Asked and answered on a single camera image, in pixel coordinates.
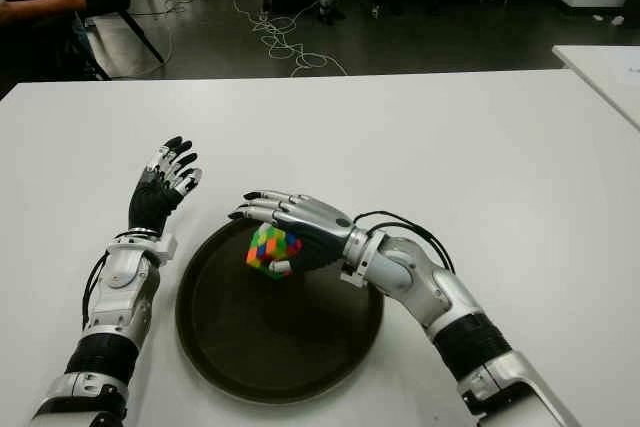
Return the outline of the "robot right hand black silver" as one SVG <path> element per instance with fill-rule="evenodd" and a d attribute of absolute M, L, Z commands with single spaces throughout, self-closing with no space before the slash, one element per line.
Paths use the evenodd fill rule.
<path fill-rule="evenodd" d="M 329 204 L 308 195 L 271 190 L 245 194 L 229 218 L 267 223 L 301 242 L 296 254 L 268 264 L 267 270 L 277 274 L 297 274 L 340 261 L 355 229 L 347 214 Z"/>

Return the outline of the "robot left hand black silver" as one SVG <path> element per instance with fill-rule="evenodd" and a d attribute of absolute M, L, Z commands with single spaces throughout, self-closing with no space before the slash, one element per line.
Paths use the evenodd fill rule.
<path fill-rule="evenodd" d="M 198 154 L 182 136 L 169 139 L 142 170 L 128 210 L 130 231 L 161 237 L 170 215 L 200 183 L 202 170 L 193 167 Z"/>

